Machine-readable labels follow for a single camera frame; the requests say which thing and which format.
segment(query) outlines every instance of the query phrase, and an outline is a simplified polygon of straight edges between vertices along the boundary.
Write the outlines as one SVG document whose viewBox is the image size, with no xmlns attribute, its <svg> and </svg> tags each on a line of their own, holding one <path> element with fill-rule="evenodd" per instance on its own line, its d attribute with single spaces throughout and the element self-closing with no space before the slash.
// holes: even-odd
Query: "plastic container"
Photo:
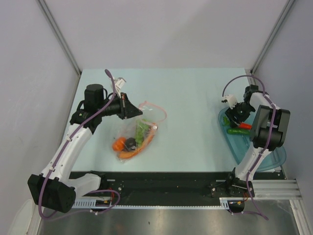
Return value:
<svg viewBox="0 0 313 235">
<path fill-rule="evenodd" d="M 224 117 L 225 111 L 228 108 L 224 108 L 219 113 L 219 123 L 221 126 L 221 129 L 224 133 L 224 136 L 226 138 L 226 141 L 228 143 L 228 146 L 237 162 L 239 164 L 246 152 L 249 149 L 250 146 L 250 140 L 249 135 L 230 135 L 226 131 L 229 127 L 229 125 L 224 124 Z M 254 120 L 255 114 L 251 113 L 249 118 L 245 121 L 247 124 L 252 124 Z M 286 161 L 286 151 L 284 147 L 276 148 L 271 154 L 269 154 L 260 164 L 259 168 L 257 169 L 257 172 L 270 170 L 273 168 L 276 168 L 278 166 L 281 166 Z"/>
</svg>

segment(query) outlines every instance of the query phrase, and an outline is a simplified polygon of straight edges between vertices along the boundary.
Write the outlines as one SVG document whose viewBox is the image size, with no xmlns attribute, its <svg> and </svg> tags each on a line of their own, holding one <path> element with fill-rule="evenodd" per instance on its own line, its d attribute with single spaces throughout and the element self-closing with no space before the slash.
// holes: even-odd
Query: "white table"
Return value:
<svg viewBox="0 0 313 235">
<path fill-rule="evenodd" d="M 168 118 L 150 145 L 125 162 L 111 149 L 124 121 L 117 116 L 102 118 L 73 171 L 212 172 L 231 171 L 237 165 L 219 127 L 218 113 L 225 107 L 221 103 L 224 86 L 235 76 L 245 74 L 243 68 L 110 71 L 114 77 L 126 79 L 123 92 L 134 105 L 145 100 L 152 102 L 163 107 Z M 104 70 L 83 70 L 70 117 L 84 99 L 86 86 L 93 83 L 102 84 L 111 92 Z M 247 85 L 247 79 L 238 79 L 226 94 L 234 94 L 241 101 Z"/>
</svg>

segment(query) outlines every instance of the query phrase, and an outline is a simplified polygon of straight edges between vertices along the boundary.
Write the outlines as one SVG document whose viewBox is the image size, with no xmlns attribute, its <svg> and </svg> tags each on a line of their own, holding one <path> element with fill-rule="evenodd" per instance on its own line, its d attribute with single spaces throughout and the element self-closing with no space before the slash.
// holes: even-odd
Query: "red pepper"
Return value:
<svg viewBox="0 0 313 235">
<path fill-rule="evenodd" d="M 240 123 L 240 125 L 238 126 L 241 129 L 246 129 L 246 130 L 251 130 L 252 126 L 250 124 L 246 124 L 246 123 Z"/>
</svg>

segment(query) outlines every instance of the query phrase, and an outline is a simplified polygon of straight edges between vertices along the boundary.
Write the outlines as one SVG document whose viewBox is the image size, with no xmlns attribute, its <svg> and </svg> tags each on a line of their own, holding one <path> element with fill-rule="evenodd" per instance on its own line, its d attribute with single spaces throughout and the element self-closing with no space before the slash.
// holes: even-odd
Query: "clear plastic bag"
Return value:
<svg viewBox="0 0 313 235">
<path fill-rule="evenodd" d="M 123 125 L 112 144 L 112 149 L 120 160 L 130 159 L 142 152 L 167 118 L 163 108 L 150 102 L 145 101 L 138 108 L 143 115 L 132 118 L 128 124 Z"/>
</svg>

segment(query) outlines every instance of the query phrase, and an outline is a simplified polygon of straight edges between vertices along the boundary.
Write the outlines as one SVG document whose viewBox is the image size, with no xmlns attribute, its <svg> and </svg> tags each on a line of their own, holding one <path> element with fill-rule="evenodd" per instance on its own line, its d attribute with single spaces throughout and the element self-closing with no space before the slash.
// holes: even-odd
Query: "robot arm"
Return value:
<svg viewBox="0 0 313 235">
<path fill-rule="evenodd" d="M 275 148 L 283 145 L 286 137 L 290 112 L 280 109 L 270 102 L 268 94 L 258 91 L 258 86 L 250 85 L 246 87 L 244 101 L 238 103 L 232 95 L 223 97 L 223 102 L 228 102 L 230 108 L 225 112 L 230 120 L 231 127 L 237 127 L 241 122 L 245 121 L 250 112 L 256 112 L 252 129 L 250 132 L 250 147 L 242 162 L 234 169 L 230 184 L 233 187 L 245 188 L 246 179 L 253 179 L 254 173 L 261 164 L 262 160 L 270 154 Z M 275 105 L 276 112 L 274 117 L 274 125 L 270 135 L 268 147 L 266 142 L 269 137 L 269 124 L 273 115 L 272 105 Z"/>
<path fill-rule="evenodd" d="M 85 99 L 80 102 L 77 111 L 71 117 L 71 125 L 65 140 L 41 174 L 32 174 L 29 177 L 27 183 L 36 205 L 39 203 L 40 192 L 45 180 L 46 185 L 42 197 L 42 206 L 63 213 L 68 212 L 72 208 L 76 197 L 81 197 L 99 188 L 101 177 L 103 176 L 99 172 L 93 171 L 78 179 L 69 179 L 71 170 L 81 150 L 101 123 L 102 117 L 118 115 L 121 119 L 127 119 L 142 114 L 142 111 L 128 100 L 125 93 L 120 93 L 120 96 L 115 96 L 104 111 L 88 121 L 73 135 L 80 124 L 107 105 L 109 99 L 104 99 L 103 90 L 103 86 L 99 84 L 87 86 Z"/>
</svg>

